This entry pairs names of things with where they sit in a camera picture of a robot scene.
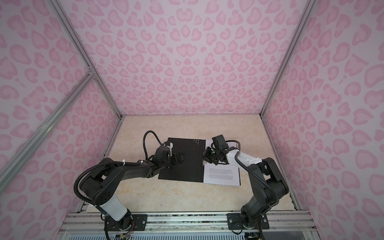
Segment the paper sheet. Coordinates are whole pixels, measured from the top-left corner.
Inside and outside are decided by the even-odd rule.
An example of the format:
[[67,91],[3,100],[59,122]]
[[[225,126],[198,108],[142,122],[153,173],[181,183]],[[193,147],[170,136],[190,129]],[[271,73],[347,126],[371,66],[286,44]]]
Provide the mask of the paper sheet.
[[[207,140],[206,148],[210,147],[212,143],[213,140]],[[228,145],[236,147],[234,151],[238,151],[237,142],[228,141]],[[239,187],[241,185],[239,167],[237,167],[236,163],[230,163],[230,161],[228,165],[214,165],[204,161],[203,183]]]

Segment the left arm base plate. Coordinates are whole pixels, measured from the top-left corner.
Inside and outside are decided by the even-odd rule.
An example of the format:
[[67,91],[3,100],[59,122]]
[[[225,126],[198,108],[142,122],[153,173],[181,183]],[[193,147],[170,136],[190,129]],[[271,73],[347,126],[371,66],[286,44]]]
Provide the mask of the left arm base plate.
[[133,214],[124,216],[120,221],[115,221],[110,216],[104,216],[105,229],[107,231],[144,231],[147,225],[148,215],[145,214]]

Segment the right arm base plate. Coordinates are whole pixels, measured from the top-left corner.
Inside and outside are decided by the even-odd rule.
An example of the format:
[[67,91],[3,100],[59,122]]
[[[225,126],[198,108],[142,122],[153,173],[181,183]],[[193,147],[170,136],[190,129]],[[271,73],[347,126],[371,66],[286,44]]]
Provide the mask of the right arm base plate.
[[270,225],[267,215],[257,215],[255,218],[248,218],[243,213],[226,214],[229,230],[258,230],[261,226],[262,230],[269,230]]

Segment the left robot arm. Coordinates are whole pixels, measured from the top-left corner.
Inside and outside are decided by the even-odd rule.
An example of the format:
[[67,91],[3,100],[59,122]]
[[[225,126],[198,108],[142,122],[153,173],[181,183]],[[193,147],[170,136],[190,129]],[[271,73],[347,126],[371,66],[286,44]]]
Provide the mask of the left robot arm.
[[79,199],[95,206],[115,222],[129,222],[131,212],[116,196],[120,183],[135,178],[153,178],[170,167],[181,165],[185,159],[185,154],[176,152],[171,155],[169,151],[135,163],[105,158],[77,177],[74,192]]

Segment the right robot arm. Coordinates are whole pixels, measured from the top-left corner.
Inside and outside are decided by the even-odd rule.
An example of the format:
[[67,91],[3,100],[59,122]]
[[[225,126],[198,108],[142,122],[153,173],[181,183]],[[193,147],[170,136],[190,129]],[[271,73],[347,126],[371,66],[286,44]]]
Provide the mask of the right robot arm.
[[248,173],[253,196],[241,208],[241,223],[247,229],[260,228],[266,213],[289,193],[277,163],[272,158],[261,159],[243,153],[238,141],[225,140],[222,135],[212,140],[213,143],[203,152],[203,160],[216,166],[235,166]]

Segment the blue folder black inside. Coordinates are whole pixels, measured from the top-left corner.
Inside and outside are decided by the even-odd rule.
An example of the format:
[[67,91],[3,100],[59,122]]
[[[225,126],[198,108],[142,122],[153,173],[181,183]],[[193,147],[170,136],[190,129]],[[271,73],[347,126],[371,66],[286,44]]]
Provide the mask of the blue folder black inside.
[[185,160],[161,172],[158,179],[239,187],[240,170],[232,165],[209,164],[203,159],[203,152],[212,140],[169,138],[172,152],[186,155]]

